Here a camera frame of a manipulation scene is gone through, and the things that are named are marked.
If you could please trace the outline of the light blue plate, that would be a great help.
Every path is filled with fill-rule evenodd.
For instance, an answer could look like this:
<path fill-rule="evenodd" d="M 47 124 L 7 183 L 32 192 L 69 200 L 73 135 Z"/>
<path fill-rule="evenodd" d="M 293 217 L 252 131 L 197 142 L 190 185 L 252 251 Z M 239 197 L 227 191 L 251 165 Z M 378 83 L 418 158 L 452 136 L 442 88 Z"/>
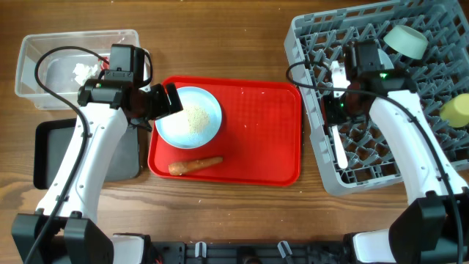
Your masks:
<path fill-rule="evenodd" d="M 195 149 L 207 144 L 218 133 L 223 114 L 218 100 L 207 90 L 199 87 L 181 87 L 177 89 L 182 107 L 189 104 L 201 106 L 210 116 L 210 124 L 196 135 L 189 135 L 182 126 L 182 111 L 171 114 L 155 122 L 158 134 L 173 147 Z"/>

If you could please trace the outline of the white plastic spoon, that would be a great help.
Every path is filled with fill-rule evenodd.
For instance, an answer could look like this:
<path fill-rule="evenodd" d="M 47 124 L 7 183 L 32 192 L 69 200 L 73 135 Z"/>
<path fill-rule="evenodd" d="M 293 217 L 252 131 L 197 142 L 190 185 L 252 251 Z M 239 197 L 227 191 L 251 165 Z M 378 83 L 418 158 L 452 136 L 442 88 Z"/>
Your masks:
<path fill-rule="evenodd" d="M 344 146 L 342 144 L 339 129 L 337 125 L 331 127 L 331 131 L 333 134 L 333 143 L 336 152 L 336 160 L 338 163 L 339 168 L 346 169 L 348 167 L 348 160 L 344 150 Z"/>

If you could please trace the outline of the orange carrot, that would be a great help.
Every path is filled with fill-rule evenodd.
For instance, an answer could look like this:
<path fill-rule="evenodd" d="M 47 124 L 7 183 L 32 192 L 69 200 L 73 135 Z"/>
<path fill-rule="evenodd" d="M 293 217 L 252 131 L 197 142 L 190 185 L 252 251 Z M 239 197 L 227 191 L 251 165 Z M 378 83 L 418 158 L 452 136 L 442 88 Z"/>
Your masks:
<path fill-rule="evenodd" d="M 185 175 L 189 172 L 199 171 L 201 169 L 206 169 L 211 166 L 215 166 L 223 162 L 221 156 L 204 158 L 192 161 L 178 161 L 173 164 L 169 164 L 169 174 L 170 175 Z"/>

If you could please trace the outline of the green bowl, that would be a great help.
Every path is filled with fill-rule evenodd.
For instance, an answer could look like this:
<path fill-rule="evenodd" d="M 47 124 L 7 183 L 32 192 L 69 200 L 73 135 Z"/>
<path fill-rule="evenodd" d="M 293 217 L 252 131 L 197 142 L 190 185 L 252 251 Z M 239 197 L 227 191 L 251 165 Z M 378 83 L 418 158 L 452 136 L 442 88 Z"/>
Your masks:
<path fill-rule="evenodd" d="M 411 59 L 422 59 L 429 43 L 422 33 L 404 25 L 396 25 L 383 40 L 389 47 Z"/>

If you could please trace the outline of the yellow cup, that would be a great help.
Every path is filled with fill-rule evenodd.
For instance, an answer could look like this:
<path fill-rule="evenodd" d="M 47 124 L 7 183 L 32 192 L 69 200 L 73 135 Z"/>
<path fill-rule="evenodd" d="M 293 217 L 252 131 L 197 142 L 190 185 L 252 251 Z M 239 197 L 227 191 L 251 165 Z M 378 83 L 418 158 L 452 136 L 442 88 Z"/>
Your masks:
<path fill-rule="evenodd" d="M 464 93 L 445 103 L 440 110 L 440 118 L 452 128 L 461 128 L 468 124 L 469 94 Z"/>

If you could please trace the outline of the light blue bowl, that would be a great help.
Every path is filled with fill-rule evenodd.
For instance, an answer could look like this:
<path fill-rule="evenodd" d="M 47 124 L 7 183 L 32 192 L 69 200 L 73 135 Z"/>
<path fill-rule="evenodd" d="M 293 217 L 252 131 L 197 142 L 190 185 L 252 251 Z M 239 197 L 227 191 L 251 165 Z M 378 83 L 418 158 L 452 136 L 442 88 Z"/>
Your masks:
<path fill-rule="evenodd" d="M 377 51 L 378 51 L 380 63 L 383 66 L 383 69 L 384 70 L 393 70 L 394 69 L 394 64 L 391 61 L 391 59 L 389 58 L 389 56 L 387 55 L 387 53 L 384 52 L 384 50 L 382 50 L 382 49 L 378 49 Z"/>

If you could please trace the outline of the red snack wrapper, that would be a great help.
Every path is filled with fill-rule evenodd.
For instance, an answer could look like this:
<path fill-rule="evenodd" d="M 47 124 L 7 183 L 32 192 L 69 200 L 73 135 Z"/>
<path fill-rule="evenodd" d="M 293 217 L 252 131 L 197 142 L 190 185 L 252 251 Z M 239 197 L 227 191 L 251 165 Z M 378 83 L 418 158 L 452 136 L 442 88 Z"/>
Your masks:
<path fill-rule="evenodd" d="M 98 59 L 98 65 L 101 70 L 109 69 L 109 58 L 104 56 L 102 59 Z"/>

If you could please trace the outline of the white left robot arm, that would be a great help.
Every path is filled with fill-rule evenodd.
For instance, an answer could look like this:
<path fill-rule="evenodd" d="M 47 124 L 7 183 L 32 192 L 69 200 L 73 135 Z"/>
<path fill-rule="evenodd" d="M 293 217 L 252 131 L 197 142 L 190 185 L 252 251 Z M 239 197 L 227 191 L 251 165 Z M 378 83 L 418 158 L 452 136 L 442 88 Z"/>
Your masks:
<path fill-rule="evenodd" d="M 56 177 L 32 214 L 20 213 L 12 237 L 25 263 L 159 263 L 148 235 L 107 236 L 97 206 L 112 156 L 129 127 L 182 110 L 174 84 L 152 83 L 149 53 L 114 44 L 107 68 L 85 81 L 72 105 L 73 136 Z"/>

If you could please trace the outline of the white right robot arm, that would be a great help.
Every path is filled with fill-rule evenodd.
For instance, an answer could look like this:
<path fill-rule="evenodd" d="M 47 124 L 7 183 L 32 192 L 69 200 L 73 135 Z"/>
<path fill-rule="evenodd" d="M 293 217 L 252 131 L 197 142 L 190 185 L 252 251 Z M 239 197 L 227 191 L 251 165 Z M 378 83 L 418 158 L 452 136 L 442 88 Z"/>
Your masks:
<path fill-rule="evenodd" d="M 351 235 L 357 263 L 463 263 L 468 260 L 468 184 L 448 162 L 403 70 L 387 69 L 372 40 L 344 55 L 347 88 L 324 88 L 320 107 L 339 165 L 338 125 L 366 117 L 384 136 L 404 181 L 408 207 L 385 230 Z"/>

